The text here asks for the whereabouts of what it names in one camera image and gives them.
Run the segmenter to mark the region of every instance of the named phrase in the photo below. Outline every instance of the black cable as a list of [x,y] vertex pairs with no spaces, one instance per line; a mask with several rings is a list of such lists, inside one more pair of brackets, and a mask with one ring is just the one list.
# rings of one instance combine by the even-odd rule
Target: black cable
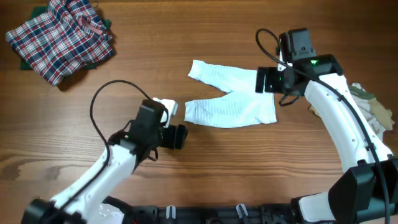
[[129,124],[132,123],[132,120],[129,120],[129,122],[127,122],[127,124],[121,129],[121,130],[126,130],[126,128],[129,126]]
[[95,123],[94,117],[93,117],[93,106],[94,106],[94,101],[97,97],[97,95],[100,93],[100,91],[105,88],[106,86],[112,84],[112,83],[126,83],[129,84],[133,87],[135,87],[136,89],[138,89],[146,98],[148,98],[149,100],[151,100],[151,98],[144,92],[144,90],[142,90],[141,88],[139,88],[136,84],[129,82],[129,81],[125,81],[125,80],[113,80],[110,82],[105,83],[103,86],[101,86],[97,92],[94,94],[93,99],[91,100],[91,105],[90,105],[90,118],[91,118],[91,122],[93,123],[93,126],[95,128],[95,130],[97,131],[98,135],[101,137],[102,141],[105,144],[106,147],[106,159],[104,161],[103,166],[101,167],[101,169],[94,175],[93,178],[91,178],[79,191],[77,191],[72,197],[70,197],[67,202],[65,202],[58,210],[58,213],[60,213],[61,211],[63,211],[71,202],[73,202],[77,196],[79,196],[95,179],[97,179],[101,173],[105,170],[105,168],[108,166],[109,164],[109,160],[111,157],[111,150],[109,148],[109,144],[107,142],[107,140],[105,139],[104,135],[101,133],[100,129],[98,128],[97,124]]
[[359,127],[361,128],[361,130],[362,130],[362,132],[363,132],[363,134],[364,134],[364,137],[365,137],[365,139],[366,139],[366,142],[368,143],[368,148],[369,148],[369,150],[370,150],[371,153],[372,153],[372,156],[373,156],[373,158],[374,158],[374,163],[375,163],[376,168],[377,168],[377,172],[379,173],[379,176],[380,176],[380,182],[381,182],[381,185],[382,185],[383,196],[384,196],[384,209],[385,209],[385,211],[384,211],[384,223],[385,223],[385,224],[389,224],[389,223],[390,223],[390,210],[389,210],[389,204],[390,204],[390,203],[389,203],[389,196],[388,196],[386,178],[384,177],[384,173],[383,173],[382,168],[381,168],[381,164],[380,164],[379,157],[377,156],[376,150],[375,150],[375,148],[374,148],[374,144],[372,143],[371,138],[369,137],[369,134],[368,134],[368,132],[366,131],[366,128],[365,128],[365,126],[364,126],[364,124],[363,124],[361,118],[359,117],[359,115],[357,114],[357,112],[355,111],[355,109],[353,108],[353,106],[351,105],[351,103],[349,103],[349,101],[348,101],[342,94],[340,94],[337,90],[335,90],[333,87],[331,87],[331,86],[328,85],[327,83],[321,81],[318,77],[312,77],[311,75],[309,75],[309,74],[307,74],[307,73],[305,73],[305,72],[302,72],[302,71],[300,71],[300,70],[297,70],[297,69],[291,67],[290,65],[288,65],[287,63],[285,63],[285,62],[283,62],[283,61],[281,61],[281,60],[275,58],[273,55],[271,55],[271,54],[261,45],[261,43],[260,43],[260,40],[259,40],[259,33],[262,32],[262,31],[267,32],[268,34],[270,34],[271,36],[273,36],[273,37],[275,38],[275,40],[277,41],[278,48],[280,49],[279,40],[278,40],[278,38],[276,37],[276,35],[275,35],[274,33],[272,33],[270,30],[267,30],[267,29],[259,29],[259,30],[257,30],[257,32],[256,32],[256,42],[257,42],[257,45],[260,47],[260,49],[261,49],[271,60],[273,60],[273,61],[275,61],[276,63],[279,63],[279,64],[285,66],[287,69],[293,70],[294,72],[297,72],[297,73],[299,73],[299,74],[301,74],[301,75],[303,75],[303,76],[309,78],[310,80],[313,80],[313,81],[315,81],[315,82],[317,82],[317,83],[323,85],[324,87],[326,87],[327,89],[329,89],[330,91],[332,91],[332,92],[338,97],[339,101],[343,101],[343,102],[346,104],[346,106],[348,107],[348,109],[349,109],[349,110],[352,112],[352,114],[354,115],[356,121],[357,121],[358,124],[359,124]]

